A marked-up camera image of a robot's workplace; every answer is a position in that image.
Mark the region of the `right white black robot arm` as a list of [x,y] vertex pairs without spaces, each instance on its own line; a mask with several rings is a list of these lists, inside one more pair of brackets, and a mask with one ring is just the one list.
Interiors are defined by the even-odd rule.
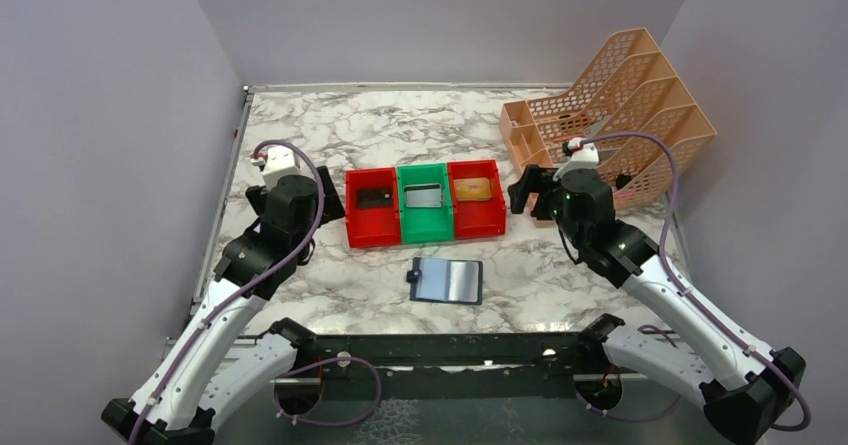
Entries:
[[593,322],[590,337],[577,345],[585,369],[600,372],[614,364],[647,376],[700,407],[733,444],[811,425],[812,410],[800,391],[803,357],[744,331],[679,274],[662,245],[617,217],[612,189],[596,170],[530,165],[507,193],[514,214],[536,195],[532,216],[556,224],[575,263],[646,305],[692,349],[661,346],[609,316]]

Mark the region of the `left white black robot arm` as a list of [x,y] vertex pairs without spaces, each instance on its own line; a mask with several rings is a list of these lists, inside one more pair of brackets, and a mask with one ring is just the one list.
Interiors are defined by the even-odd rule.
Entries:
[[271,329],[252,355],[220,367],[255,315],[300,266],[314,234],[345,211],[329,171],[311,176],[263,169],[262,186],[246,196],[255,222],[229,242],[195,315],[166,358],[129,398],[110,400],[102,422],[129,444],[211,444],[229,416],[283,369],[313,366],[314,349]]

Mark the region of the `navy blue card holder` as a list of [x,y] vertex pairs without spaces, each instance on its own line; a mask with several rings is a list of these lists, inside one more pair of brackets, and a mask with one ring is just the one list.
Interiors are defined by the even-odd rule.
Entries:
[[411,301],[458,305],[483,301],[481,261],[415,257],[405,281]]

